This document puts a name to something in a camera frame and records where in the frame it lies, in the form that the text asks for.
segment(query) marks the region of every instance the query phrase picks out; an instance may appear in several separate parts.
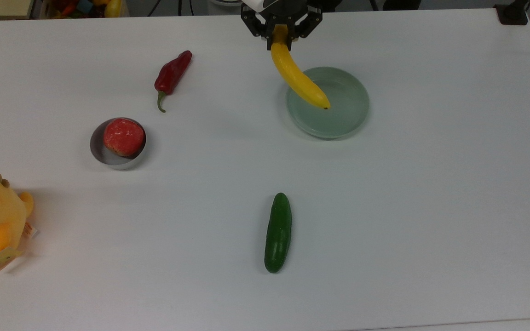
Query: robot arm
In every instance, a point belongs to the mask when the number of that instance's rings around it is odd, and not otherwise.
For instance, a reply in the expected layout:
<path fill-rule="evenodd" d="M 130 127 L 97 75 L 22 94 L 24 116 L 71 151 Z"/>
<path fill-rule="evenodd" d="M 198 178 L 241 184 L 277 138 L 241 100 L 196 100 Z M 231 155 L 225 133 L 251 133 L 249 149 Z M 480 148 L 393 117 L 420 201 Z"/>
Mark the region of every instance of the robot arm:
<path fill-rule="evenodd" d="M 322 21 L 322 12 L 334 11 L 341 0 L 242 0 L 241 18 L 254 36 L 267 40 L 271 50 L 273 29 L 276 25 L 288 26 L 288 49 L 292 41 L 307 37 Z M 257 18 L 257 13 L 265 23 Z"/>

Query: red fruit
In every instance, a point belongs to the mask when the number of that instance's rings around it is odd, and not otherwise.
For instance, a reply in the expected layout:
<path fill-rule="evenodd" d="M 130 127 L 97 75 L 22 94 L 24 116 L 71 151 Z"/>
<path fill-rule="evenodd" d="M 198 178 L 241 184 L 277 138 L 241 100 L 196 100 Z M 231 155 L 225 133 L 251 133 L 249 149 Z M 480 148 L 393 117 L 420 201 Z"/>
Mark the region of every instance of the red fruit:
<path fill-rule="evenodd" d="M 144 130 L 127 119 L 115 119 L 104 130 L 104 145 L 120 156 L 136 153 L 144 141 Z"/>

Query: black cable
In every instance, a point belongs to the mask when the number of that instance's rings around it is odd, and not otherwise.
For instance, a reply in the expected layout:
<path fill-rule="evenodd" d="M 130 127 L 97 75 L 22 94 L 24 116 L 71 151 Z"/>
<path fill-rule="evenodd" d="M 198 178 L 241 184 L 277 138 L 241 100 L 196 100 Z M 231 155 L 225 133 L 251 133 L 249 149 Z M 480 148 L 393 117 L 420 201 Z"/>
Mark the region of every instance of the black cable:
<path fill-rule="evenodd" d="M 374 9 L 374 11 L 378 11 L 379 9 L 377 9 L 377 2 L 375 2 L 375 0 L 369 0 L 370 4 L 372 4 L 372 8 Z"/>
<path fill-rule="evenodd" d="M 151 9 L 151 12 L 147 15 L 147 17 L 149 17 L 150 15 L 153 15 L 154 10 L 156 9 L 156 7 L 158 6 L 160 2 L 161 0 L 156 0 L 155 6 L 153 7 L 153 9 Z"/>

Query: pepper stem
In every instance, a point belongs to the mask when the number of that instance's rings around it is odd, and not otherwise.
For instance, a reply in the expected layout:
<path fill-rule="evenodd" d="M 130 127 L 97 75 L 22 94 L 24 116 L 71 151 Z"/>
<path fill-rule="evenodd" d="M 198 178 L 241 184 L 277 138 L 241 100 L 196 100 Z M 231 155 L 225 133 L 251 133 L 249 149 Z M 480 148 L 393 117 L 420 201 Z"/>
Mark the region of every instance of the pepper stem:
<path fill-rule="evenodd" d="M 167 93 L 163 92 L 163 91 L 159 91 L 158 92 L 158 99 L 156 100 L 156 106 L 158 106 L 158 109 L 164 113 L 166 113 L 166 111 L 164 109 L 162 109 L 161 107 L 161 102 L 162 100 L 167 96 Z"/>

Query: bowl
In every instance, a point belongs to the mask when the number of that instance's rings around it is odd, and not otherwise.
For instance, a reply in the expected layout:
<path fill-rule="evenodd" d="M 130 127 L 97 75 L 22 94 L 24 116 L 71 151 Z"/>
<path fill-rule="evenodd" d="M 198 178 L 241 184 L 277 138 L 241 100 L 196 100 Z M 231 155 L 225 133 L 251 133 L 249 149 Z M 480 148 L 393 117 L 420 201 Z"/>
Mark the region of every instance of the bowl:
<path fill-rule="evenodd" d="M 362 125 L 369 112 L 369 96 L 357 78 L 332 67 L 312 68 L 304 74 L 326 94 L 330 108 L 311 105 L 288 88 L 286 107 L 301 130 L 330 140 L 347 136 Z"/>
<path fill-rule="evenodd" d="M 130 120 L 132 122 L 135 122 L 143 129 L 144 132 L 144 140 L 143 144 L 140 146 L 138 151 L 134 153 L 133 155 L 124 157 L 119 156 L 116 153 L 110 151 L 107 149 L 107 147 L 104 145 L 104 131 L 105 127 L 108 126 L 108 124 L 115 120 L 115 119 L 126 119 Z M 145 146 L 147 144 L 147 133 L 145 132 L 142 125 L 140 125 L 139 122 L 128 119 L 127 117 L 116 117 L 115 119 L 110 119 L 102 124 L 99 124 L 97 128 L 93 131 L 93 134 L 91 135 L 91 140 L 89 142 L 89 147 L 91 149 L 91 153 L 93 156 L 101 163 L 105 164 L 106 166 L 114 169 L 114 170 L 126 170 L 135 167 L 142 161 L 142 159 L 145 156 Z"/>

